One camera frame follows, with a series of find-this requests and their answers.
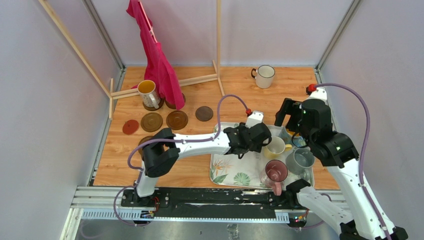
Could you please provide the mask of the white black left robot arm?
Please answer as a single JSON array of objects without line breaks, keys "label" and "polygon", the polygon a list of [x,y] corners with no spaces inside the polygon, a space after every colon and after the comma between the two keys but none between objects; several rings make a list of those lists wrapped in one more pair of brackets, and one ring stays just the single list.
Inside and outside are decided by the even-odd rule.
[{"label": "white black left robot arm", "polygon": [[215,133],[195,135],[177,134],[171,128],[164,128],[146,141],[141,147],[143,172],[135,188],[135,202],[149,206],[158,179],[168,174],[178,160],[201,155],[243,159],[249,152],[261,152],[272,141],[270,129],[262,122],[250,127],[244,122],[216,127]]}]

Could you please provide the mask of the white enamel mug black rim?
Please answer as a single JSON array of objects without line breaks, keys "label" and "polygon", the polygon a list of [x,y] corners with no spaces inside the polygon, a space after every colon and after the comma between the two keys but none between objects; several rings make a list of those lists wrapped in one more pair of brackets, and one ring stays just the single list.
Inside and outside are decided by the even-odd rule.
[{"label": "white enamel mug black rim", "polygon": [[252,68],[251,77],[255,79],[255,84],[261,89],[267,89],[271,86],[276,74],[274,67],[264,64],[258,68]]}]

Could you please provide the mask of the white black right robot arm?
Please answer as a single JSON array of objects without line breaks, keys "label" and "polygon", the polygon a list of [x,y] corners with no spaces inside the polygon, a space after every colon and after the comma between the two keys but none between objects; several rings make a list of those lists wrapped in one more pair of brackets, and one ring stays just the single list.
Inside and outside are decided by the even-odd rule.
[{"label": "white black right robot arm", "polygon": [[303,102],[285,98],[275,114],[275,126],[289,115],[288,129],[304,138],[313,156],[336,180],[349,206],[346,212],[321,195],[304,179],[286,186],[285,201],[292,209],[305,207],[333,228],[341,240],[406,240],[408,234],[384,214],[367,180],[352,140],[333,130],[331,109],[321,99]]}]

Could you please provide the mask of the floral white serving tray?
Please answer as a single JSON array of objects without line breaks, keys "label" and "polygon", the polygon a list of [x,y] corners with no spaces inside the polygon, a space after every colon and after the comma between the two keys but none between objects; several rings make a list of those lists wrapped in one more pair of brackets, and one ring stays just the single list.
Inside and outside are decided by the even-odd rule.
[{"label": "floral white serving tray", "polygon": [[[283,127],[267,125],[272,136],[278,136],[284,141],[287,139],[287,130]],[[287,156],[293,149],[282,153],[277,160],[286,163]],[[243,158],[238,159],[237,155],[218,155],[213,154],[210,158],[209,178],[216,185],[225,185],[233,187],[247,187],[250,189],[266,189],[260,182],[260,173],[270,161],[264,156],[264,150],[258,152],[248,152]],[[310,168],[302,174],[297,175],[288,171],[287,178],[283,181],[282,189],[296,180],[304,179],[312,187],[315,185],[313,169]]]}]

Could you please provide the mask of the plain dark brown coaster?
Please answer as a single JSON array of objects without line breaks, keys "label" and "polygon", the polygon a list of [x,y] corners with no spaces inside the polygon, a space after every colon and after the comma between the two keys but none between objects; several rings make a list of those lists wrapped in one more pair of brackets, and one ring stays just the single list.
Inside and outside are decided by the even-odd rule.
[{"label": "plain dark brown coaster", "polygon": [[[140,146],[141,144],[149,141],[152,137],[153,137],[152,135],[145,136],[144,138],[142,138],[139,141],[138,145]],[[141,157],[143,156],[143,148],[142,147],[138,149],[138,153],[140,154]]]}]

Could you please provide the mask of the pink ceramic mug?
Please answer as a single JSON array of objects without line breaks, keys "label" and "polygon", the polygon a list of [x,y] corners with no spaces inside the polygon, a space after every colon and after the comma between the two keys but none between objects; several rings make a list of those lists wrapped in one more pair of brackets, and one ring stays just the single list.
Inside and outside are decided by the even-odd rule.
[{"label": "pink ceramic mug", "polygon": [[280,196],[283,192],[283,181],[288,176],[288,168],[280,160],[270,160],[259,174],[260,182],[267,188],[271,188],[274,195]]}]

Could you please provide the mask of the magenta cloth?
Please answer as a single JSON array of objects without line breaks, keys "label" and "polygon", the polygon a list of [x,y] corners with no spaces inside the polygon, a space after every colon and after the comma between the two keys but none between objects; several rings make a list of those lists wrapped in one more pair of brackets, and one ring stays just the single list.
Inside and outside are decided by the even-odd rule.
[{"label": "magenta cloth", "polygon": [[144,78],[152,80],[161,98],[181,110],[185,100],[176,72],[166,58],[161,43],[157,40],[153,23],[148,18],[140,0],[130,0],[126,12],[136,20],[140,39],[147,59]]}]

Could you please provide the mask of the grey ceramic mug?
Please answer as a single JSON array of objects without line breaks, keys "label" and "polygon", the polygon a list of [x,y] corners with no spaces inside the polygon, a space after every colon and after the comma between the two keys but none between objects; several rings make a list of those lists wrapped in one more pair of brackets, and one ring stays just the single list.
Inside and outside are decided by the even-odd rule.
[{"label": "grey ceramic mug", "polygon": [[295,175],[301,175],[314,164],[315,156],[307,148],[296,148],[286,158],[287,169]]}]

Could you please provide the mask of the red coaster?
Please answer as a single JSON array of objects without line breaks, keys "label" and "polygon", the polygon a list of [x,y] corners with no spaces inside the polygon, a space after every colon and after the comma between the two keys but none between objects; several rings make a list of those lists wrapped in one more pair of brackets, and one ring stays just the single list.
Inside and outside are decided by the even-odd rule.
[{"label": "red coaster", "polygon": [[132,135],[139,129],[139,122],[135,119],[126,121],[122,126],[122,132],[126,135]]}]

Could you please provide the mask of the amber brown coaster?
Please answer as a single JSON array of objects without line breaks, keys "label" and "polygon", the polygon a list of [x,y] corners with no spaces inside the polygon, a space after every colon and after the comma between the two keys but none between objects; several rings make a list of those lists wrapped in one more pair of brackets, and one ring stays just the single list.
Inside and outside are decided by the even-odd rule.
[{"label": "amber brown coaster", "polygon": [[149,133],[159,130],[163,125],[163,118],[160,114],[151,112],[144,115],[140,121],[141,128]]}]

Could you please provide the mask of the wooden drying rack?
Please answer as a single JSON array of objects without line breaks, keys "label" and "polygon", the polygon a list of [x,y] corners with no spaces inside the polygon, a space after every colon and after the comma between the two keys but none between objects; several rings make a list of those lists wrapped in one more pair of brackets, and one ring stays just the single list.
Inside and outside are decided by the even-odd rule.
[{"label": "wooden drying rack", "polygon": [[[114,92],[113,79],[110,80],[110,88],[107,89],[104,83],[100,80],[100,77],[95,71],[95,69],[91,66],[90,62],[88,61],[84,53],[78,47],[77,43],[73,39],[72,35],[70,34],[70,32],[68,31],[68,29],[66,28],[62,20],[60,19],[60,17],[56,14],[55,10],[50,5],[50,3],[46,0],[40,0],[39,3],[44,8],[46,13],[49,15],[51,20],[55,23],[59,31],[62,33],[62,35],[67,40],[67,42],[69,43],[71,48],[74,50],[74,52],[77,54],[77,56],[80,58],[80,60],[85,65],[87,70],[91,73],[92,77],[95,79],[97,84],[100,86],[100,88],[108,97],[109,99],[108,117],[112,119],[114,101],[118,99],[136,96],[137,90],[134,88],[134,89],[121,90],[121,91]],[[217,0],[216,1],[216,60],[212,61],[215,73],[182,79],[179,81],[179,85],[181,87],[205,83],[205,82],[217,81],[219,83],[221,94],[222,95],[225,94],[222,81],[221,81],[221,63],[220,63],[221,61],[221,10],[222,10],[222,2],[220,0]]]}]

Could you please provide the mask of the blue mug yellow inside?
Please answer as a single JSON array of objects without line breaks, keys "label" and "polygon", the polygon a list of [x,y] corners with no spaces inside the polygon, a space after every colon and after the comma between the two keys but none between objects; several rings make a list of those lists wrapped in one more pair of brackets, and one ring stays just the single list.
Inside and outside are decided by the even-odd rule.
[{"label": "blue mug yellow inside", "polygon": [[297,132],[288,131],[285,142],[288,142],[296,148],[306,148],[307,144],[305,140]]}]

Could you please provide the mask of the dark wooden coaster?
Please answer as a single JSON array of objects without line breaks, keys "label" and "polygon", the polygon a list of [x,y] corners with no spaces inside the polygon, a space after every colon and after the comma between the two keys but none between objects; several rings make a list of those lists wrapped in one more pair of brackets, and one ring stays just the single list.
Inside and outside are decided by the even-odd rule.
[{"label": "dark wooden coaster", "polygon": [[181,130],[188,124],[188,116],[184,111],[174,110],[166,117],[166,124],[172,130]]},{"label": "dark wooden coaster", "polygon": [[195,117],[202,122],[211,120],[214,116],[214,111],[209,106],[200,106],[195,111]]}]

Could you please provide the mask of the pale yellow mug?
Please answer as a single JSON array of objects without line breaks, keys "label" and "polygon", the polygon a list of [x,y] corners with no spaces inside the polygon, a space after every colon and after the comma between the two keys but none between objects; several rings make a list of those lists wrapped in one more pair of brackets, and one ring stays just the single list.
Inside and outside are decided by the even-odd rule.
[{"label": "pale yellow mug", "polygon": [[263,148],[263,155],[269,160],[277,159],[282,153],[288,152],[293,146],[278,136],[272,136],[268,145]]}]

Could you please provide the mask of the glass mug yellow inside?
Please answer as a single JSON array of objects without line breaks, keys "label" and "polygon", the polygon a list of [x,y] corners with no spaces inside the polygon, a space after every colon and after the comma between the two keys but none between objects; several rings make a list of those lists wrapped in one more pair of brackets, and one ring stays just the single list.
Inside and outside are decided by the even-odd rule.
[{"label": "glass mug yellow inside", "polygon": [[143,80],[137,86],[137,91],[142,102],[148,106],[154,106],[158,108],[158,104],[161,100],[159,94],[156,91],[156,84],[152,80]]}]

